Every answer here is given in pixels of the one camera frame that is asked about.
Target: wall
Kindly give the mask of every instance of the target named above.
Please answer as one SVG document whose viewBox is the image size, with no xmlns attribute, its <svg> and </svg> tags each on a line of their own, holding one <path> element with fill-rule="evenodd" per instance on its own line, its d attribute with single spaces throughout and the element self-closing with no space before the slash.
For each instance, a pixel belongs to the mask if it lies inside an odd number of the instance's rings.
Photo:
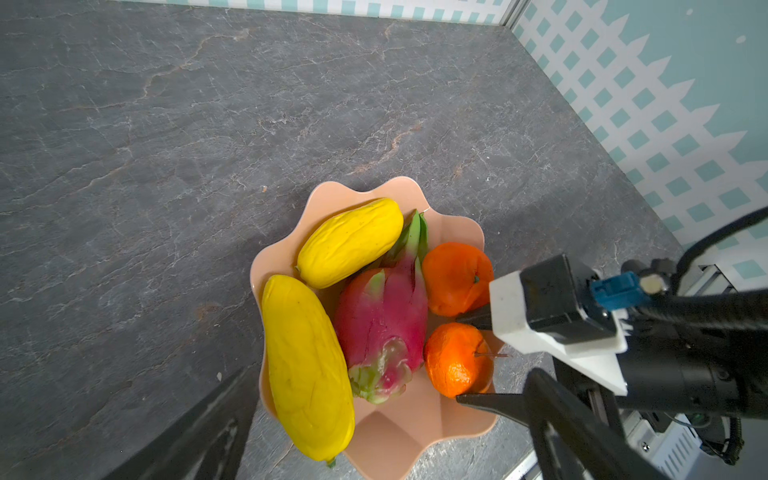
<svg viewBox="0 0 768 480">
<path fill-rule="evenodd" d="M 511 0 L 138 0 L 211 7 L 330 13 L 499 25 Z"/>
<path fill-rule="evenodd" d="M 768 2 L 532 0 L 513 32 L 685 247 L 768 205 Z M 768 222 L 711 248 L 768 286 Z"/>
</svg>

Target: fruit bowl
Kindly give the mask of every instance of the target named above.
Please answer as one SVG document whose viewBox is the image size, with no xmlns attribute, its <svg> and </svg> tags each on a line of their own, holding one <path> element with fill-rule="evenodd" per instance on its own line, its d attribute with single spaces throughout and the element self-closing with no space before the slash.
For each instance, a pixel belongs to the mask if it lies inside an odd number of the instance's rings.
<svg viewBox="0 0 768 480">
<path fill-rule="evenodd" d="M 259 308 L 264 284 L 270 276 L 282 273 L 299 278 L 293 268 L 296 257 L 306 239 L 323 221 L 381 197 L 396 201 L 404 214 L 410 214 L 414 209 L 424 212 L 430 250 L 445 242 L 467 243 L 482 250 L 485 237 L 480 226 L 467 217 L 442 215 L 429 208 L 422 189 L 412 178 L 396 177 L 367 192 L 354 191 L 337 182 L 325 182 L 310 194 L 293 232 L 261 250 L 253 259 L 250 286 Z M 316 291 L 331 320 L 347 281 Z M 450 319 L 430 313 L 428 338 L 438 325 L 448 321 Z M 491 332 L 483 332 L 483 335 L 491 351 L 498 353 L 503 343 Z M 259 392 L 266 410 L 276 416 L 266 362 L 265 349 Z M 433 443 L 480 436 L 496 423 L 496 415 L 461 406 L 454 399 L 440 395 L 423 367 L 414 372 L 413 380 L 402 395 L 380 405 L 355 398 L 354 406 L 355 435 L 344 455 L 362 476 L 371 480 L 405 478 L 419 456 Z"/>
</svg>

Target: white lattice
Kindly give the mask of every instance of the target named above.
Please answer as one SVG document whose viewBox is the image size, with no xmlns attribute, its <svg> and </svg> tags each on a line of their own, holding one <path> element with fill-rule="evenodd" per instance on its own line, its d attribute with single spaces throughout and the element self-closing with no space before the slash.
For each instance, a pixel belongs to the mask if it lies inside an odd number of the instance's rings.
<svg viewBox="0 0 768 480">
<path fill-rule="evenodd" d="M 557 13 L 552 8 L 551 0 L 534 0 L 521 16 L 515 34 L 553 82 L 562 76 L 562 80 L 557 83 L 558 90 L 579 113 L 587 127 L 596 134 L 605 150 L 617 161 L 637 190 L 652 203 L 654 211 L 673 231 L 680 243 L 693 243 L 724 224 L 768 205 L 768 193 L 755 181 L 766 174 L 768 167 L 761 162 L 739 165 L 728 153 L 746 132 L 713 137 L 704 125 L 712 118 L 719 105 L 688 111 L 680 101 L 690 90 L 694 80 L 669 88 L 664 86 L 659 76 L 673 59 L 667 57 L 645 65 L 638 55 L 643 51 L 648 36 L 628 45 L 623 43 L 619 34 L 624 29 L 628 15 L 606 25 L 601 19 L 606 3 L 607 0 L 601 0 L 590 7 L 582 0 L 571 0 L 565 2 L 562 10 Z M 581 16 L 580 22 L 568 22 L 574 12 Z M 568 25 L 573 27 L 576 23 L 578 26 L 572 31 Z M 590 31 L 594 31 L 597 39 L 592 45 L 586 42 L 585 46 L 582 39 Z M 551 45 L 558 36 L 562 37 L 564 42 L 554 51 Z M 604 67 L 598 58 L 606 48 L 610 48 L 616 56 Z M 578 56 L 575 64 L 572 54 Z M 614 79 L 625 68 L 629 68 L 634 78 L 626 84 L 621 82 L 622 86 Z M 591 83 L 585 81 L 591 77 L 588 72 L 594 75 Z M 595 98 L 604 89 L 611 95 L 611 99 L 600 106 Z M 641 103 L 641 108 L 633 99 L 646 89 L 654 99 L 644 106 Z M 623 124 L 618 122 L 617 125 L 611 118 L 622 109 L 626 112 L 628 120 Z M 669 111 L 677 122 L 660 131 L 652 122 L 665 111 Z M 631 139 L 638 131 L 648 140 L 642 145 L 636 142 L 636 148 Z M 698 147 L 690 152 L 679 152 L 675 143 L 687 135 L 695 140 Z M 654 172 L 647 161 L 659 153 L 669 164 Z M 724 173 L 704 181 L 695 169 L 711 160 L 715 160 Z M 690 187 L 689 190 L 684 190 L 685 186 L 682 189 L 667 187 L 672 180 L 679 178 Z M 750 201 L 730 209 L 719 196 L 736 187 L 740 188 Z M 709 215 L 707 209 L 711 211 L 712 216 L 706 217 Z M 717 263 L 739 289 L 768 285 L 768 276 L 744 278 L 733 267 L 740 262 L 752 260 L 763 272 L 768 272 L 768 237 L 756 238 L 754 232 L 744 231 L 735 238 L 738 245 L 722 250 L 713 247 L 702 258 L 701 263 Z"/>
</svg>

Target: blue connector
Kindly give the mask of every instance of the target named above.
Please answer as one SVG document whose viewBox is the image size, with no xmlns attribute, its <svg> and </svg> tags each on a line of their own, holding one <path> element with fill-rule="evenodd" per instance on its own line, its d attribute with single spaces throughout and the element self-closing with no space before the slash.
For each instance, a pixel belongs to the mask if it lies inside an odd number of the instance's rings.
<svg viewBox="0 0 768 480">
<path fill-rule="evenodd" d="M 650 297 L 640 288 L 640 278 L 634 272 L 626 272 L 589 284 L 594 301 L 606 310 L 619 310 L 644 305 Z"/>
</svg>

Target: yellow mango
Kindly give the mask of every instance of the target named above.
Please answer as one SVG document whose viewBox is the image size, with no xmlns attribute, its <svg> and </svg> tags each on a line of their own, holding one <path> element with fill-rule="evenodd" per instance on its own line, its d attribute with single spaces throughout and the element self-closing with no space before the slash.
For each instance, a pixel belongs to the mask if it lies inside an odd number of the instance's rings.
<svg viewBox="0 0 768 480">
<path fill-rule="evenodd" d="M 352 387 L 333 325 L 315 293 L 286 275 L 267 280 L 261 316 L 277 419 L 300 452 L 330 462 L 355 431 Z"/>
<path fill-rule="evenodd" d="M 402 232 L 397 202 L 379 198 L 329 218 L 306 241 L 296 268 L 312 288 L 327 288 L 382 256 Z"/>
</svg>

